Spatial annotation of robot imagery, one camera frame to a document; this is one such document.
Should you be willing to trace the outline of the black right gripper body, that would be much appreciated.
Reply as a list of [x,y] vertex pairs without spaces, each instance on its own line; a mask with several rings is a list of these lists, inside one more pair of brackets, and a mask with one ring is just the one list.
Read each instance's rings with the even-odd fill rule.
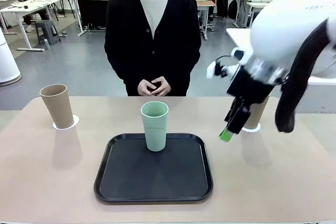
[[254,104],[262,103],[272,90],[273,85],[254,80],[243,67],[239,67],[229,84],[227,93]]

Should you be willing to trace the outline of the person's left hand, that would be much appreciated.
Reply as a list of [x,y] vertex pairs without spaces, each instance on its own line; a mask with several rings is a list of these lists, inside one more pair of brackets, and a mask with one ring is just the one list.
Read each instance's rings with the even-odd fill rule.
[[160,84],[160,86],[151,92],[151,96],[163,97],[171,91],[171,86],[164,77],[158,77],[151,81],[152,84]]

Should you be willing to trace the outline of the person's right hand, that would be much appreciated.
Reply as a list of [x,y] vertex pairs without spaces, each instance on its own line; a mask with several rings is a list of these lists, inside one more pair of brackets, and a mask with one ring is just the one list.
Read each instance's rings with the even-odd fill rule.
[[137,87],[138,94],[146,97],[151,96],[152,92],[156,89],[157,87],[154,84],[144,79],[140,81]]

